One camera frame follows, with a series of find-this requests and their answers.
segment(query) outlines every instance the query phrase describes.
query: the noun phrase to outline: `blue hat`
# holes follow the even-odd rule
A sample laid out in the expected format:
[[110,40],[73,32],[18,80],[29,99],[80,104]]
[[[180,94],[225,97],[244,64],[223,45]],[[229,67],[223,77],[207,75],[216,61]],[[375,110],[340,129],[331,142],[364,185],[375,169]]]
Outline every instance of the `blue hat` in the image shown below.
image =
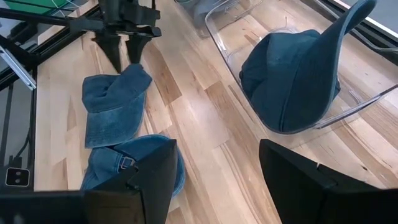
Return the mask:
[[[122,170],[130,167],[151,155],[157,148],[165,144],[168,137],[158,134],[138,137],[113,147],[94,148],[88,159],[82,190],[88,190],[107,181]],[[174,184],[173,196],[177,195],[185,183],[185,168],[181,153],[178,151],[177,176]]]
[[151,81],[140,64],[129,65],[120,75],[85,78],[85,147],[112,146],[133,138],[142,120],[145,91]]
[[242,88],[262,122],[277,133],[310,128],[340,90],[338,57],[345,34],[365,19],[376,0],[357,2],[323,34],[265,36],[243,63]]

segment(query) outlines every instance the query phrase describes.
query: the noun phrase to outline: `clear plastic bin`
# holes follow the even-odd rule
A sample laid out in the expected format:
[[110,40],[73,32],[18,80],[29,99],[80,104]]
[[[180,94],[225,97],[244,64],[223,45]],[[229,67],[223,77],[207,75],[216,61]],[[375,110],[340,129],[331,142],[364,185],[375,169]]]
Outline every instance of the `clear plastic bin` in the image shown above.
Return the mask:
[[205,17],[212,11],[212,17],[217,19],[217,29],[222,29],[234,22],[238,16],[250,11],[260,4],[261,0],[175,0],[181,10],[192,22],[198,35],[208,37]]
[[[228,1],[222,3],[218,7],[225,8],[223,4],[228,5]],[[291,15],[294,8],[290,8],[283,1],[269,0],[261,2],[255,7],[241,12],[240,4],[237,7],[229,7],[224,11],[224,15],[220,15],[217,8],[214,8],[206,16],[205,24],[208,32],[215,41],[215,44],[223,56],[229,70],[233,74],[235,80],[241,84],[239,72],[243,62],[247,59],[254,46],[270,32],[301,32],[307,29],[316,29],[308,24],[302,24],[298,20],[298,15]],[[340,60],[349,60],[350,55],[341,54]],[[374,94],[359,89],[355,83],[361,82],[361,77],[353,71],[348,71],[345,67],[339,65],[338,78],[340,81],[341,91],[333,100],[326,115],[313,128],[290,136],[274,134],[279,136],[283,145],[290,147],[298,146],[309,139],[313,139],[327,131],[330,128],[337,128],[346,122],[358,118],[358,111],[371,105],[380,99],[386,93],[397,88],[397,85],[388,90],[374,96]]]

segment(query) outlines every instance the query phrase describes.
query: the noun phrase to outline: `transparent container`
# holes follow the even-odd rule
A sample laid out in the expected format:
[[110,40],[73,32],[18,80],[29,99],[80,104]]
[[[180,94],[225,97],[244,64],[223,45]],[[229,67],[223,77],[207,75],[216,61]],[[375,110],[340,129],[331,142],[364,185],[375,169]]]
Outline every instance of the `transparent container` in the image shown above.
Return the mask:
[[262,0],[175,0],[175,2],[196,28],[198,35],[205,38],[209,36],[205,17],[210,11],[217,21],[217,29],[222,29],[241,14],[259,5]]
[[[241,1],[244,0],[240,0],[240,3],[234,1],[235,6],[244,5]],[[223,5],[228,5],[228,2],[223,2],[217,7],[226,8]],[[267,34],[271,32],[295,33],[316,29],[316,27],[303,25],[302,21],[297,19],[298,15],[291,15],[290,12],[285,10],[291,6],[280,1],[261,1],[260,4],[256,4],[243,12],[239,7],[229,7],[228,10],[223,11],[223,15],[219,13],[221,10],[218,10],[217,7],[206,16],[206,28],[239,86],[241,86],[239,73],[243,62],[254,46]],[[340,61],[350,60],[349,57],[350,55],[344,54],[342,51]],[[297,134],[285,135],[269,131],[267,133],[271,135],[270,138],[285,146],[297,147],[358,118],[358,111],[398,87],[395,85],[375,96],[371,91],[366,92],[355,85],[362,82],[361,77],[352,71],[347,71],[347,68],[340,64],[338,79],[341,90],[333,100],[326,115],[319,122],[314,124],[312,128]]]

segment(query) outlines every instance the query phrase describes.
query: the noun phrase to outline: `blue denim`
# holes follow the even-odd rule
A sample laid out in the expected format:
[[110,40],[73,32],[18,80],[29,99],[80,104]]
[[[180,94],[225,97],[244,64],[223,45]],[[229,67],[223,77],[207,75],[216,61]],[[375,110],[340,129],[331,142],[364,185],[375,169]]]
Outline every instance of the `blue denim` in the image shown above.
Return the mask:
[[338,92],[338,58],[345,34],[364,20],[376,0],[358,1],[327,30],[270,33],[243,63],[243,91],[269,129],[294,134],[312,127]]
[[[134,161],[140,161],[146,156],[150,156],[154,150],[162,146],[168,140],[168,137],[151,134],[118,144],[113,148],[94,148],[88,159],[88,168],[81,189],[92,189],[107,181],[111,177],[117,175],[121,167],[127,168],[134,163]],[[184,183],[184,161],[178,150],[177,176],[172,196],[177,195],[182,190]]]
[[83,81],[87,109],[85,147],[105,147],[128,141],[142,121],[145,91],[152,78],[140,64],[120,75],[95,75]]

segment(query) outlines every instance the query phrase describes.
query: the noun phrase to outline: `wooden table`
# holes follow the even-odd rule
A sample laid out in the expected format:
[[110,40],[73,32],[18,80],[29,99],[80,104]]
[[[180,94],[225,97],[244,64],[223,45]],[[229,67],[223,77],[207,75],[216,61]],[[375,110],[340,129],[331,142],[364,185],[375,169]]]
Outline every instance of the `wooden table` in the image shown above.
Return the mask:
[[[294,18],[300,30],[324,30],[330,22],[299,0],[267,0],[266,18]],[[95,1],[84,5],[82,14]],[[139,135],[175,138],[187,170],[184,190],[172,200],[167,223],[280,223],[262,177],[259,140],[290,146],[314,161],[381,188],[398,187],[398,92],[366,111],[322,130],[281,136],[266,129],[227,70],[210,38],[201,39],[173,2],[157,3],[163,36],[144,49],[142,64],[154,81],[147,91]],[[255,18],[248,16],[250,23]],[[237,26],[240,32],[250,32]],[[45,40],[58,30],[40,36]],[[86,34],[39,67],[35,189],[79,189],[90,150],[84,148],[85,77],[116,73]],[[122,46],[123,67],[127,66]],[[398,83],[398,68],[347,35],[340,73],[354,73],[363,94]]]

